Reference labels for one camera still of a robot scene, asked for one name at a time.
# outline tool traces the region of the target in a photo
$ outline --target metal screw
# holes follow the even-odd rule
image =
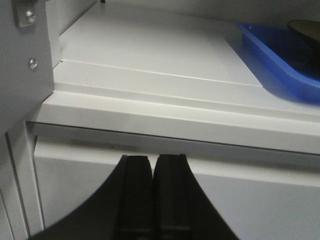
[[[36,15],[34,14],[33,11],[31,11],[31,10],[26,11],[25,15],[26,15],[26,20],[28,21],[28,23],[33,24],[36,21]]]
[[[29,68],[31,70],[34,70],[34,69],[36,69],[37,66],[38,66],[37,60],[34,59],[34,58],[31,58],[30,61],[29,61]]]

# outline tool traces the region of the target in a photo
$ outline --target black round object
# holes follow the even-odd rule
[[[291,20],[287,27],[301,36],[313,49],[313,57],[320,62],[320,22],[310,20]]]

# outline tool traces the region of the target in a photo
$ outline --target metal bracket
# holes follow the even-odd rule
[[[20,28],[35,24],[35,4],[37,1],[38,0],[12,0],[15,21]]]

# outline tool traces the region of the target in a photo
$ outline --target black plastic part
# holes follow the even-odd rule
[[[99,189],[31,240],[152,240],[152,170],[146,156],[122,156]]]
[[[153,195],[157,240],[190,240],[186,188],[178,155],[161,155],[154,170]]]
[[[119,240],[153,239],[152,170],[146,156],[128,156],[119,220]]]
[[[159,185],[163,182],[163,176],[170,172],[170,178],[177,179],[181,178],[183,181],[179,184],[171,185],[171,190],[166,191],[166,185]],[[190,224],[190,236],[191,240],[239,240],[239,238],[233,233],[224,219],[220,216],[218,211],[212,205],[210,200],[207,198],[206,194],[201,189],[198,184],[195,176],[193,175],[185,155],[160,155],[158,158],[155,170],[155,184],[158,185],[158,189],[155,190],[155,209],[161,209],[160,211],[155,211],[154,217],[156,219],[161,219],[160,223],[156,223],[156,228],[160,231],[157,231],[157,237],[159,240],[180,240],[182,239],[178,234],[180,230],[180,224],[177,224],[181,221],[180,218],[185,216],[189,219]],[[173,223],[167,226],[167,222],[170,221],[163,220],[164,217],[161,214],[167,214],[163,209],[171,205],[171,208],[178,208],[179,210],[176,213],[180,213],[184,207],[179,206],[178,202],[173,202],[168,204],[168,200],[164,197],[161,197],[161,191],[166,191],[166,194],[172,193],[170,198],[173,198],[178,192],[180,198],[185,197],[186,201],[186,211],[181,216],[177,214],[173,217],[174,220],[180,219],[179,221],[173,221]],[[163,235],[167,228],[171,229],[170,235]]]
[[[81,206],[31,240],[111,240],[118,223],[127,165],[121,160],[99,189]]]

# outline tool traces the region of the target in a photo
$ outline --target blue tray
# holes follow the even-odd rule
[[[320,67],[312,50],[293,32],[254,24],[238,24],[243,44],[301,100],[320,103]]]

